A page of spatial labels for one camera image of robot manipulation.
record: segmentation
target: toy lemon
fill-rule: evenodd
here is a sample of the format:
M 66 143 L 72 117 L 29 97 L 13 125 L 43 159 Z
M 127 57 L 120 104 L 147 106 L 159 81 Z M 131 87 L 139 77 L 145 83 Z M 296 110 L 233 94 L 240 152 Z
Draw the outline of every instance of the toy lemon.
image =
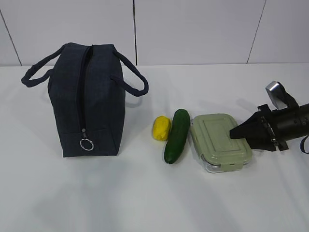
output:
M 165 116 L 160 116 L 155 119 L 153 127 L 153 137 L 159 141 L 166 141 L 169 137 L 170 119 Z

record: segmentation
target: bag handle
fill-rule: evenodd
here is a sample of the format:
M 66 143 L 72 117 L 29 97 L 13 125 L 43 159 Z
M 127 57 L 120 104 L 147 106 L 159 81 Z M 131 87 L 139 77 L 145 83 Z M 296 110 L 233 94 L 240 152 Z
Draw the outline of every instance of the bag handle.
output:
M 136 76 L 138 76 L 140 80 L 143 81 L 144 89 L 138 90 L 136 88 L 133 88 L 116 75 L 112 75 L 111 79 L 114 80 L 118 85 L 120 85 L 125 91 L 127 91 L 128 93 L 132 94 L 135 97 L 140 97 L 148 93 L 149 85 L 146 78 L 137 70 L 137 68 L 135 68 L 135 66 L 130 62 L 130 60 L 128 60 L 124 55 L 117 52 L 116 49 L 113 51 L 113 53 L 124 63 L 124 65 L 126 65 Z
M 54 72 L 54 69 L 50 69 L 48 70 L 44 76 L 37 78 L 37 79 L 33 79 L 30 80 L 30 78 L 41 68 L 43 67 L 45 64 L 47 64 L 47 62 L 49 62 L 50 60 L 56 58 L 57 56 L 59 56 L 62 52 L 62 50 L 64 49 L 64 47 L 66 46 L 63 45 L 58 51 L 56 51 L 55 53 L 45 57 L 44 59 L 42 59 L 41 61 L 39 61 L 37 64 L 33 65 L 30 69 L 28 69 L 28 71 L 26 72 L 25 76 L 21 79 L 21 82 L 27 86 L 27 87 L 34 87 L 44 81 L 46 81 Z
M 307 135 L 305 138 L 303 138 L 303 140 L 300 142 L 299 148 L 300 150 L 305 153 L 305 154 L 309 154 L 309 152 L 305 151 L 305 141 L 306 139 L 308 139 L 309 135 Z

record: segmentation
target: green cucumber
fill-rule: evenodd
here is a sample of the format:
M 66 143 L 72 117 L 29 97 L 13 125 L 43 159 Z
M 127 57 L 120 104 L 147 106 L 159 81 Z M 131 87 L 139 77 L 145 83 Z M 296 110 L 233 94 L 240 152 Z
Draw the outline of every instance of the green cucumber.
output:
M 176 162 L 183 152 L 190 128 L 190 116 L 188 111 L 179 109 L 175 112 L 172 129 L 165 146 L 164 161 L 168 164 Z

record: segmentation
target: dark gray insulated bag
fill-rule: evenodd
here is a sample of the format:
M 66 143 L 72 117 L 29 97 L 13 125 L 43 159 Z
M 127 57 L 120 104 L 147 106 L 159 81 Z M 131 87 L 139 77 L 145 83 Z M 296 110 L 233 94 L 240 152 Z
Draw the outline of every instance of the dark gray insulated bag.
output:
M 43 77 L 30 80 L 59 55 Z M 120 61 L 143 81 L 143 90 L 124 82 Z M 33 87 L 48 78 L 63 157 L 117 155 L 125 120 L 125 91 L 137 97 L 145 95 L 145 77 L 112 44 L 68 43 L 33 65 L 22 83 Z

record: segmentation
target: green plastic lid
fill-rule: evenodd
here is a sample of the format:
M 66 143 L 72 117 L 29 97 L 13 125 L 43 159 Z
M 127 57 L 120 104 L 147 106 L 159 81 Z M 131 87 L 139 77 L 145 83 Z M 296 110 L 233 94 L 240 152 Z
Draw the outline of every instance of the green plastic lid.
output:
M 252 150 L 245 139 L 231 139 L 230 130 L 237 126 L 227 114 L 200 115 L 193 119 L 191 134 L 200 156 L 222 171 L 239 170 L 252 158 Z

